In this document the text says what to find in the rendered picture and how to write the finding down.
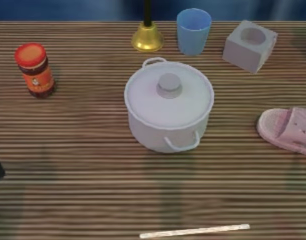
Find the plastic cup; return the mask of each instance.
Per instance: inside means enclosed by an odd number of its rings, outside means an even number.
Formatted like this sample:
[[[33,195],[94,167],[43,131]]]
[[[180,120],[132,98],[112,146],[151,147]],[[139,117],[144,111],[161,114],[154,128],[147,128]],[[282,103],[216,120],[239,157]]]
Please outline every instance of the plastic cup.
[[[176,18],[179,51],[194,56],[203,52],[211,28],[212,18],[206,11],[189,8]]]

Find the blue background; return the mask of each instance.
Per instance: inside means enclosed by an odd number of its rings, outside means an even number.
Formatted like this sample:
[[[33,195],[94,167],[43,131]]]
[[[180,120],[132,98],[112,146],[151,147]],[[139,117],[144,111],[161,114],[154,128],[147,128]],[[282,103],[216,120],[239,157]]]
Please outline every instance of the blue background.
[[[201,8],[213,20],[306,20],[306,0],[151,0],[153,20]],[[0,20],[141,20],[143,0],[0,0]]]

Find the gray box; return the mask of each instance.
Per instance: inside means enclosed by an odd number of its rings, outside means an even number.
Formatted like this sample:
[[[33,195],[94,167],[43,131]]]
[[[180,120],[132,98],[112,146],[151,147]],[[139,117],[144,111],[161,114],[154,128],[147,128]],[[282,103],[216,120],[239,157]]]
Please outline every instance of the gray box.
[[[223,60],[256,74],[269,56],[278,34],[251,21],[242,21],[226,38]]]

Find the wooden table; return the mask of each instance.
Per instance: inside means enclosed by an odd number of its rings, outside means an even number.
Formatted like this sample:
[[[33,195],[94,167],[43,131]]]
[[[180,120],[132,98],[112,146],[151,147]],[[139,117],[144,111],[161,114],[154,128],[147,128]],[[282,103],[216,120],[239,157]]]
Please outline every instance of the wooden table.
[[[222,60],[238,22],[215,22],[196,57],[179,53],[174,22],[158,22],[162,50],[136,52],[138,24],[0,22],[0,240],[136,240],[232,224],[251,230],[181,239],[306,240],[306,156],[255,129],[266,109],[306,107],[306,22],[260,23],[279,36],[256,75]],[[45,46],[59,82],[45,100],[28,94],[13,59],[30,41]],[[213,84],[208,129],[193,151],[153,153],[129,131],[125,84],[157,56]]]

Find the white stick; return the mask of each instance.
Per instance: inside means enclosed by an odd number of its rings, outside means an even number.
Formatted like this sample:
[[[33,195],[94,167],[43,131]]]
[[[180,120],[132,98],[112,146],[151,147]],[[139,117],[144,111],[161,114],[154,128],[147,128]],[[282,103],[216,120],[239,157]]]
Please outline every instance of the white stick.
[[[139,235],[141,239],[153,239],[153,238],[163,238],[163,237],[173,237],[191,234],[209,234],[217,232],[227,232],[235,230],[245,230],[250,229],[249,224],[241,225],[231,225],[231,226],[215,226],[209,228],[197,228],[197,229],[186,229],[186,230],[174,230],[174,231],[158,231],[151,233],[142,233]]]

